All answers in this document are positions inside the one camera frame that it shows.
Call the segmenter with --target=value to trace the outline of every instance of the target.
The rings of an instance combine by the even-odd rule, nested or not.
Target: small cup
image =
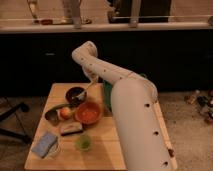
[[[92,140],[89,135],[82,134],[78,139],[75,141],[75,147],[80,151],[87,151],[90,150],[92,146]]]
[[[58,113],[56,110],[49,110],[45,113],[45,119],[48,120],[53,126],[59,124]]]

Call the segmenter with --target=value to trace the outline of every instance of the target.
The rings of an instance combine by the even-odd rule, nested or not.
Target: green cup
[[[75,141],[75,147],[80,151],[90,150],[92,146],[92,140],[89,135],[81,134],[80,137]]]

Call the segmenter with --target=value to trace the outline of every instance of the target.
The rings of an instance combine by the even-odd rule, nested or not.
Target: bowl
[[[94,124],[101,118],[101,110],[97,103],[85,101],[76,108],[74,117],[82,124]]]
[[[66,100],[72,104],[72,106],[78,106],[86,100],[87,92],[85,91],[81,98],[77,96],[82,93],[85,89],[83,87],[72,87],[70,88],[65,95]]]

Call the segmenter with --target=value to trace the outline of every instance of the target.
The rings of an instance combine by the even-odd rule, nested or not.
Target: wooden table
[[[112,114],[107,110],[103,100],[102,84],[97,83],[91,86],[87,92],[88,98],[94,100],[101,106],[101,112],[103,114],[103,117],[97,124],[86,130],[86,133],[92,138],[93,144],[91,150],[80,152],[75,149],[74,142],[79,134],[61,137],[59,134],[59,126],[53,127],[44,118],[44,113],[53,106],[67,103],[65,94],[69,88],[74,86],[85,88],[87,85],[87,83],[55,83],[52,85],[31,148],[46,131],[51,131],[59,137],[60,152],[56,156],[47,156],[41,159],[30,150],[25,163],[26,170],[125,170],[119,138],[113,118],[111,117]],[[155,105],[155,110],[166,145],[172,149],[158,103]],[[175,157],[172,157],[171,161],[174,170],[176,170],[177,163]]]

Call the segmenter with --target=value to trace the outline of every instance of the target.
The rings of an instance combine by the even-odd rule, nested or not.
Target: tripod stand
[[[1,114],[0,115],[0,122],[5,120],[6,118],[11,116],[12,114],[15,114],[16,110],[18,110],[18,109],[21,109],[22,112],[28,112],[29,111],[29,107],[25,103],[20,103],[20,104],[18,104],[16,106],[12,107],[8,111],[4,112],[3,114]],[[26,134],[19,134],[19,133],[12,132],[12,131],[9,131],[9,130],[6,130],[6,129],[2,129],[2,128],[0,128],[0,135],[5,135],[5,136],[13,137],[13,138],[18,138],[18,139],[21,139],[25,143],[31,142],[31,138],[28,135],[26,135]]]

